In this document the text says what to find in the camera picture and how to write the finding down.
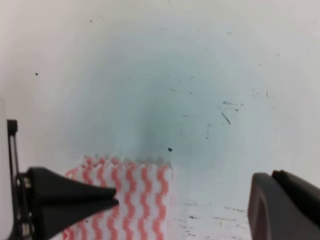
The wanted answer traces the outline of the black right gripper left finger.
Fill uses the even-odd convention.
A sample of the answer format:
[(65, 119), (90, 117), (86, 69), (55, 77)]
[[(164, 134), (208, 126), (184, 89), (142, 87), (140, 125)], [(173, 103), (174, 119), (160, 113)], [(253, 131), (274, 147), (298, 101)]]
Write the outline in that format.
[(272, 178), (272, 174), (253, 174), (247, 216), (254, 240), (320, 238), (320, 222), (307, 218)]

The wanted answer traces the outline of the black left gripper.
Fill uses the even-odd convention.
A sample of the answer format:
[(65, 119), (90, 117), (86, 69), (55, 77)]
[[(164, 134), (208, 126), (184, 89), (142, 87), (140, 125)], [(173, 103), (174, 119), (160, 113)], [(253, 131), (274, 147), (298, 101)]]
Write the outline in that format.
[[(18, 121), (8, 119), (7, 140), (13, 206), (10, 240), (49, 240), (94, 214), (119, 205), (116, 189), (99, 187), (59, 175), (44, 167), (19, 171)], [(49, 204), (34, 208), (32, 200)]]

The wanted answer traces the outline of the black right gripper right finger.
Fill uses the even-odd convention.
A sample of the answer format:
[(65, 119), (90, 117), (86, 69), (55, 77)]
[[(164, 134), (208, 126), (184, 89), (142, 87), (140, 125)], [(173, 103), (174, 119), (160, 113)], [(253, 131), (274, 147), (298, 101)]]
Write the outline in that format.
[(318, 187), (284, 170), (274, 170), (272, 178), (307, 218), (313, 223), (320, 222), (320, 189)]

